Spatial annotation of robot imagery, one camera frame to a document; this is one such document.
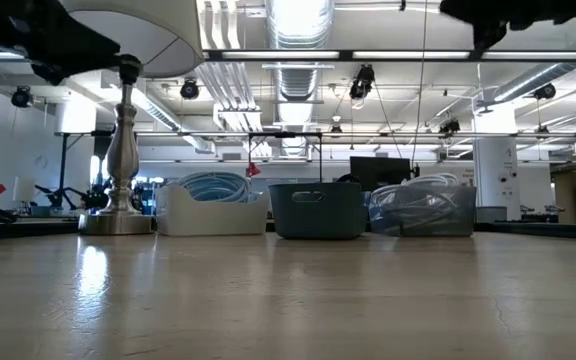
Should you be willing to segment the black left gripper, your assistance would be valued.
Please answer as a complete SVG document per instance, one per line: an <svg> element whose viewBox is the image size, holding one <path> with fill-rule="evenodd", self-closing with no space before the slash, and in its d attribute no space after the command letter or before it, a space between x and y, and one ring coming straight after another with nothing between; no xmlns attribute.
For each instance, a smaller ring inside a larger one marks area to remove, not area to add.
<svg viewBox="0 0 576 360"><path fill-rule="evenodd" d="M110 56L120 49L72 18L58 1L0 0L0 50L23 56L53 86L93 70L92 56Z"/></svg>

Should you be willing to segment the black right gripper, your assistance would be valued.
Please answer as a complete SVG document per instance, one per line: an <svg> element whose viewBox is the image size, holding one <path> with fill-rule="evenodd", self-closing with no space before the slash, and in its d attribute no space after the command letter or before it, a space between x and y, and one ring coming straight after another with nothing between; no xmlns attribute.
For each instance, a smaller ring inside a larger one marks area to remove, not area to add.
<svg viewBox="0 0 576 360"><path fill-rule="evenodd" d="M477 51L499 43L509 30L522 31L535 22L561 18L569 10L564 0L442 0L442 14L473 27L473 45Z"/></svg>

